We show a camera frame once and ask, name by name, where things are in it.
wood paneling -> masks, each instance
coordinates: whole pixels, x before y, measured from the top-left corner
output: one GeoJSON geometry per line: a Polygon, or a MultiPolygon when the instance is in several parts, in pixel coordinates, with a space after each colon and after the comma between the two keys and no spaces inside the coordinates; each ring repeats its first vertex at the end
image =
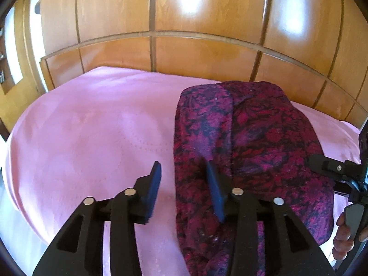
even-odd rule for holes
{"type": "Polygon", "coordinates": [[[308,107],[313,106],[324,83],[312,72],[265,54],[262,55],[255,81],[276,84],[290,100],[308,107]]]}
{"type": "Polygon", "coordinates": [[[315,109],[338,120],[344,120],[353,103],[343,90],[336,85],[327,83],[315,109]]]}
{"type": "Polygon", "coordinates": [[[78,43],[75,0],[41,0],[46,55],[78,43]]]}
{"type": "Polygon", "coordinates": [[[80,40],[148,31],[149,0],[78,0],[80,40]]]}
{"type": "Polygon", "coordinates": [[[249,81],[255,57],[254,50],[219,41],[156,38],[156,68],[162,73],[218,81],[249,81]]]}
{"type": "Polygon", "coordinates": [[[99,66],[151,70],[150,38],[125,38],[80,48],[85,72],[99,66]]]}
{"type": "Polygon", "coordinates": [[[18,57],[21,58],[20,65],[23,78],[12,86],[6,94],[0,90],[0,117],[9,131],[13,129],[25,109],[40,95],[32,74],[29,71],[25,71],[28,59],[24,46],[24,34],[28,30],[24,28],[27,28],[26,20],[27,14],[29,15],[29,0],[17,0],[14,8],[15,45],[19,53],[18,57]]]}
{"type": "Polygon", "coordinates": [[[358,98],[356,99],[360,105],[363,106],[365,110],[368,111],[368,71],[367,75],[365,76],[365,80],[362,86],[362,90],[359,93],[358,98]]]}
{"type": "Polygon", "coordinates": [[[327,75],[339,37],[341,0],[272,0],[264,46],[327,75]]]}
{"type": "Polygon", "coordinates": [[[45,84],[47,87],[47,90],[51,91],[55,89],[54,83],[52,82],[52,78],[49,72],[49,68],[47,67],[46,59],[42,58],[40,61],[40,67],[43,74],[43,78],[45,80],[45,84]]]}
{"type": "Polygon", "coordinates": [[[36,85],[39,95],[45,93],[41,77],[38,73],[35,56],[32,48],[30,7],[31,0],[17,0],[14,11],[15,45],[19,66],[24,78],[29,78],[36,85]]]}
{"type": "Polygon", "coordinates": [[[73,49],[46,59],[55,88],[82,75],[79,49],[73,49]]]}
{"type": "Polygon", "coordinates": [[[360,128],[366,118],[367,111],[364,111],[361,107],[355,104],[345,121],[351,123],[357,128],[360,128]]]}
{"type": "Polygon", "coordinates": [[[344,8],[340,48],[331,80],[356,98],[368,65],[368,23],[353,0],[344,0],[344,8]]]}
{"type": "Polygon", "coordinates": [[[156,30],[180,30],[259,43],[265,0],[156,0],[156,30]]]}

pink bedspread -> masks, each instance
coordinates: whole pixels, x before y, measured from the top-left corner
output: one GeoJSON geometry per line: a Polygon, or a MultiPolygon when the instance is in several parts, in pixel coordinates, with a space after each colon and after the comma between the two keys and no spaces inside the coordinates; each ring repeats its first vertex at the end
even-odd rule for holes
{"type": "MultiPolygon", "coordinates": [[[[50,243],[84,197],[114,197],[160,161],[153,217],[135,227],[142,273],[188,275],[175,230],[174,116],[185,88],[214,82],[101,67],[41,96],[8,140],[3,175],[14,206],[50,243]]],[[[326,156],[358,162],[357,128],[293,104],[309,118],[326,156]]],[[[335,196],[335,219],[346,205],[335,196]]],[[[108,228],[104,275],[110,275],[108,228]]],[[[332,238],[321,247],[331,261],[332,238]]]]}

silver bolt head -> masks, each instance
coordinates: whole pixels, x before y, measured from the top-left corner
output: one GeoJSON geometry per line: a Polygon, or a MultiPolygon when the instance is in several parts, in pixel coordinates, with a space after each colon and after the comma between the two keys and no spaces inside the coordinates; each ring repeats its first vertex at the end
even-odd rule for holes
{"type": "Polygon", "coordinates": [[[135,190],[135,189],[133,189],[133,188],[129,188],[129,189],[126,189],[125,191],[124,191],[124,194],[126,195],[126,196],[133,196],[134,194],[136,194],[137,193],[137,191],[135,190]]]}
{"type": "Polygon", "coordinates": [[[87,197],[83,200],[84,205],[91,205],[95,202],[95,199],[93,197],[87,197]]]}
{"type": "Polygon", "coordinates": [[[231,190],[231,193],[234,194],[234,195],[240,196],[240,195],[243,195],[244,191],[243,191],[243,189],[240,189],[240,188],[233,188],[231,190]]]}
{"type": "Polygon", "coordinates": [[[273,203],[276,204],[276,205],[283,205],[285,203],[285,201],[282,198],[280,198],[280,197],[276,197],[273,200],[273,203]]]}

folded cloth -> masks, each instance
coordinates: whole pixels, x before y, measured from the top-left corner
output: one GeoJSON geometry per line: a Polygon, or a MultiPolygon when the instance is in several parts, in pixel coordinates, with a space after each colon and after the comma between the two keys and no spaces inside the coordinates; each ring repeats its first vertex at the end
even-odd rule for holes
{"type": "MultiPolygon", "coordinates": [[[[318,244],[334,227],[334,182],[312,172],[308,156],[323,154],[306,116],[278,86],[230,81],[184,90],[175,116],[177,235],[191,276],[226,274],[235,225],[213,213],[206,161],[236,187],[266,200],[281,197],[318,244]]],[[[264,275],[258,223],[258,275],[264,275]]]]}

black metal arm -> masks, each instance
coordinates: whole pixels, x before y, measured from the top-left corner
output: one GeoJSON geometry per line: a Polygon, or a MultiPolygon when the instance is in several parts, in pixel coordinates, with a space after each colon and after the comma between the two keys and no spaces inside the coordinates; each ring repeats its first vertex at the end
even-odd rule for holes
{"type": "Polygon", "coordinates": [[[316,173],[323,174],[336,181],[335,192],[348,197],[353,204],[344,209],[345,224],[350,228],[354,248],[343,261],[337,261],[334,268],[337,276],[342,276],[350,269],[365,242],[359,241],[362,230],[368,226],[368,124],[359,134],[359,157],[361,164],[349,160],[340,162],[323,155],[311,155],[309,167],[316,173]]]}
{"type": "Polygon", "coordinates": [[[102,276],[102,239],[111,221],[111,276],[142,276],[134,223],[146,224],[153,213],[161,181],[161,164],[115,198],[87,197],[51,242],[33,276],[102,276]]]}
{"type": "Polygon", "coordinates": [[[266,275],[335,275],[317,242],[282,198],[264,201],[235,188],[231,179],[217,172],[212,161],[207,164],[207,180],[220,222],[231,217],[237,219],[235,247],[227,275],[257,275],[257,221],[264,223],[266,275]]]}

